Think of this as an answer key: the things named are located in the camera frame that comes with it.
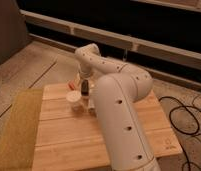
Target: gray floor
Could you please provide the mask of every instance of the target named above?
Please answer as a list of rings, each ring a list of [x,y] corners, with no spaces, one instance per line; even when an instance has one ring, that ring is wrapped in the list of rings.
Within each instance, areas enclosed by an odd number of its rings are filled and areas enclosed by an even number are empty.
[[[28,87],[41,88],[46,84],[67,82],[73,79],[77,73],[78,63],[72,53],[38,42],[33,42],[30,46],[28,47],[28,51],[20,52],[18,57],[16,55],[0,66],[0,113],[11,104],[19,91]],[[31,53],[31,55],[26,57],[25,53]],[[160,80],[154,80],[153,89],[158,98],[162,96],[174,96],[187,105],[190,105],[193,98],[200,94],[200,92]],[[165,100],[161,104],[167,115],[173,107],[177,106],[176,103],[169,100]],[[201,107],[201,95],[195,101],[195,104]],[[9,111],[0,119],[0,135],[8,116]],[[193,130],[196,126],[192,118],[184,111],[176,112],[174,120],[180,128],[186,131]],[[190,138],[178,132],[176,133],[181,144],[189,154],[190,160],[201,167],[201,143],[195,138]],[[163,157],[158,159],[158,161],[163,171],[178,171],[181,170],[181,165],[186,159],[181,154]]]

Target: wooden platform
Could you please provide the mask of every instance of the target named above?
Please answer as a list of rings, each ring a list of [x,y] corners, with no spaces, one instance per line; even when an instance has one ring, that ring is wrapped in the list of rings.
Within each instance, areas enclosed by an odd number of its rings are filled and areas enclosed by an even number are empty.
[[[83,170],[109,165],[97,119],[86,110],[74,113],[65,96],[67,84],[44,88],[33,171]],[[179,142],[155,94],[135,104],[156,157],[179,154]]]

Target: black cable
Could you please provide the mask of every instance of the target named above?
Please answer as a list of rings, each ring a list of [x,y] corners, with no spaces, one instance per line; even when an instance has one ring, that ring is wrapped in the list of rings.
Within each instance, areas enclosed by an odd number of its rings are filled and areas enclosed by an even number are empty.
[[[183,165],[182,165],[182,171],[184,171],[184,168],[185,168],[186,164],[188,165],[187,162],[183,163]],[[198,166],[196,163],[194,163],[194,162],[190,162],[190,165],[194,165],[198,170],[201,171],[200,166]]]
[[[177,107],[174,107],[173,109],[170,110],[169,112],[169,120],[172,124],[172,126],[180,133],[184,134],[184,135],[189,135],[193,138],[196,138],[200,143],[201,143],[201,140],[199,138],[197,138],[197,136],[200,136],[201,133],[199,133],[200,131],[200,123],[199,123],[199,120],[196,118],[195,114],[190,110],[190,109],[194,109],[194,110],[197,110],[199,114],[201,114],[201,108],[197,107],[195,105],[195,100],[199,97],[200,95],[196,96],[193,100],[192,100],[192,105],[184,105],[179,99],[175,98],[175,97],[172,97],[172,96],[164,96],[164,97],[161,97],[159,99],[159,101],[163,100],[163,99],[171,99],[175,102],[177,102],[179,104],[179,106]],[[186,131],[183,131],[181,130],[180,128],[178,128],[175,124],[175,122],[173,121],[173,118],[172,118],[172,114],[176,111],[176,110],[179,110],[179,109],[185,109],[185,111],[188,112],[188,114],[193,118],[193,120],[195,121],[196,123],[196,129],[192,132],[186,132]],[[199,170],[201,170],[201,168],[194,162],[191,162],[189,160],[189,157],[185,151],[185,149],[183,148],[182,146],[182,149],[183,149],[183,154],[184,156],[186,157],[186,162],[182,165],[182,170],[184,170],[185,168],[185,165],[188,165],[188,170],[191,171],[191,165],[194,165],[196,168],[198,168]]]
[[[183,149],[183,154],[185,155],[186,158],[186,164],[188,165],[188,170],[191,171],[191,165],[190,165],[190,160],[189,157],[186,153],[186,150],[183,148],[183,146],[181,145],[182,149]]]

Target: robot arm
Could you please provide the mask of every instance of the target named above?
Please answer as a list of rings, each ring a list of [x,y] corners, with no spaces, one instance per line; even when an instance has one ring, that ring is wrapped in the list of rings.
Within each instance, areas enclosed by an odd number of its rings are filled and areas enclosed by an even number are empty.
[[[158,171],[159,166],[139,123],[133,102],[143,99],[152,87],[145,70],[100,56],[91,44],[75,52],[82,78],[92,68],[105,73],[96,83],[93,100],[112,168],[116,171]]]

